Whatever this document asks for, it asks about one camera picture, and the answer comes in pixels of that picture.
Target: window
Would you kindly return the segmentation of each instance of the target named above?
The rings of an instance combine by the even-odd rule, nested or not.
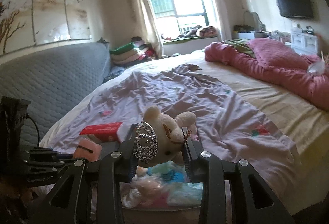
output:
[[[159,32],[175,39],[194,26],[209,25],[203,0],[151,0]]]

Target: gray quilted headboard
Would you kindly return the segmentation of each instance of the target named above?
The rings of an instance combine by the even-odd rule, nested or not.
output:
[[[31,101],[28,113],[40,137],[95,88],[110,70],[109,50],[83,43],[39,51],[0,65],[0,93]],[[37,132],[26,120],[21,144],[37,144]]]

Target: wall-mounted television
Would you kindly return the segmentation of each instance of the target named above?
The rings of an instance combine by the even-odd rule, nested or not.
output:
[[[310,0],[277,0],[280,14],[286,18],[313,19]]]

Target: plush toy head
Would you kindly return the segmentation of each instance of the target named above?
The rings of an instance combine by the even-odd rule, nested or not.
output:
[[[196,117],[191,112],[184,112],[175,119],[161,113],[157,106],[151,106],[144,113],[143,120],[154,130],[158,141],[158,152],[148,164],[139,162],[141,167],[152,167],[170,160],[174,162],[182,159],[181,149],[184,135],[181,127],[194,125]]]

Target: window frame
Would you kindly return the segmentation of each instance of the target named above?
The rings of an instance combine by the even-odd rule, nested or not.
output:
[[[203,0],[201,0],[202,8],[203,8],[203,13],[191,13],[191,14],[177,14],[177,10],[176,10],[176,6],[175,6],[175,3],[174,3],[174,0],[171,0],[171,1],[172,1],[173,6],[174,6],[174,12],[175,12],[175,14],[174,15],[169,15],[169,16],[156,17],[157,19],[160,19],[160,18],[168,18],[168,17],[175,17],[176,20],[177,20],[177,25],[178,25],[178,29],[179,30],[181,29],[180,28],[180,25],[178,23],[178,18],[179,17],[204,16],[205,22],[206,22],[206,26],[209,25],[208,13],[206,12],[206,7],[205,7],[205,4],[204,4],[204,1]]]

